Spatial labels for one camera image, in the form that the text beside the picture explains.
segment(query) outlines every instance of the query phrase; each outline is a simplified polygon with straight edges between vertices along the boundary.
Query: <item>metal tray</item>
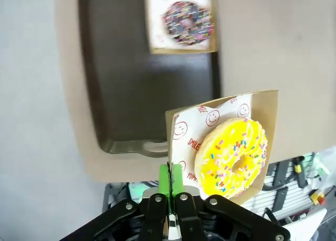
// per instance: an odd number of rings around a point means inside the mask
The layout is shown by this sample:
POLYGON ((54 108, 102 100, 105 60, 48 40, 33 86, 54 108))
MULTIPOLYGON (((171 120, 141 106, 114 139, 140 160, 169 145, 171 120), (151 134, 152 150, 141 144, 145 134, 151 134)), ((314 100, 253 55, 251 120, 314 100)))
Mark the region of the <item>metal tray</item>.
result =
POLYGON ((167 156, 165 112, 220 97, 218 53, 150 54, 144 0, 78 0, 78 4, 100 147, 108 153, 167 156))

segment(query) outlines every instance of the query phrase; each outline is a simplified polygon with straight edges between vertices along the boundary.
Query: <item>beige table surface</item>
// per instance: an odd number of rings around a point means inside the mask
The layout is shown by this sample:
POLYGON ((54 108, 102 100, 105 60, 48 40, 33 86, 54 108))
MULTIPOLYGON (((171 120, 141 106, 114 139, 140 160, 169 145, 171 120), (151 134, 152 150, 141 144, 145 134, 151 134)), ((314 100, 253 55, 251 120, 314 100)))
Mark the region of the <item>beige table surface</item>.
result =
MULTIPOLYGON (((223 96, 279 89, 272 162, 336 144, 336 0, 218 0, 223 96)), ((111 155, 97 144, 76 0, 56 0, 69 113, 88 172, 102 182, 158 178, 167 159, 111 155)))

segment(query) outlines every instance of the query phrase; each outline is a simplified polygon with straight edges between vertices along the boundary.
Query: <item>screw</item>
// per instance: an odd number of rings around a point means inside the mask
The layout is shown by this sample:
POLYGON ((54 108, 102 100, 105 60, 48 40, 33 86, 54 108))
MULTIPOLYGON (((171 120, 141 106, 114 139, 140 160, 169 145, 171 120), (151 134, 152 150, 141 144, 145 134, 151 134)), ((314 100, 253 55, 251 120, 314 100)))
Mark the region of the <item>screw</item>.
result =
POLYGON ((210 199, 210 204, 211 205, 216 205, 217 204, 217 200, 214 199, 214 198, 210 199))
POLYGON ((281 234, 278 234, 278 235, 275 237, 275 240, 276 240, 276 241, 284 241, 285 238, 284 238, 284 236, 282 236, 281 234))
POLYGON ((180 196, 180 199, 185 201, 185 200, 188 199, 188 196, 186 194, 183 194, 183 195, 180 196))
POLYGON ((126 204, 126 209, 127 209, 127 210, 130 210, 130 209, 132 209, 132 208, 133 208, 132 204, 126 204))
POLYGON ((162 198, 160 197, 160 196, 157 196, 156 198, 155 198, 155 201, 156 202, 160 202, 162 200, 162 198))

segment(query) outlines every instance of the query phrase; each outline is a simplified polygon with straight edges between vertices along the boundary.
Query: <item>yellow icing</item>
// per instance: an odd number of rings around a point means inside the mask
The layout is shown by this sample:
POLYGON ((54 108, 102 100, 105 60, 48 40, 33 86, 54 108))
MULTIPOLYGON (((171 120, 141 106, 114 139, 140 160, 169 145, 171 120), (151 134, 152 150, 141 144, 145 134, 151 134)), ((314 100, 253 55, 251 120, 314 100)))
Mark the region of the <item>yellow icing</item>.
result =
POLYGON ((207 195, 239 195, 258 176, 266 161, 267 138, 258 121, 229 119, 203 141, 195 174, 207 195))

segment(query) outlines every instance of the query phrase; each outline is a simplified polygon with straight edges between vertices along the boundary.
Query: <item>white floor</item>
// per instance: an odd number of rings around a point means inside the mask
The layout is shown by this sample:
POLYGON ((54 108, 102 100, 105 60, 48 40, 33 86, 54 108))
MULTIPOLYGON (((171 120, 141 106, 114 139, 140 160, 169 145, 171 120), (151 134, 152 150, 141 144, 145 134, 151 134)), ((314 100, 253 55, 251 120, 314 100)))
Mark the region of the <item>white floor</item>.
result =
POLYGON ((0 236, 59 240, 101 212, 59 74, 54 0, 0 0, 0 236))

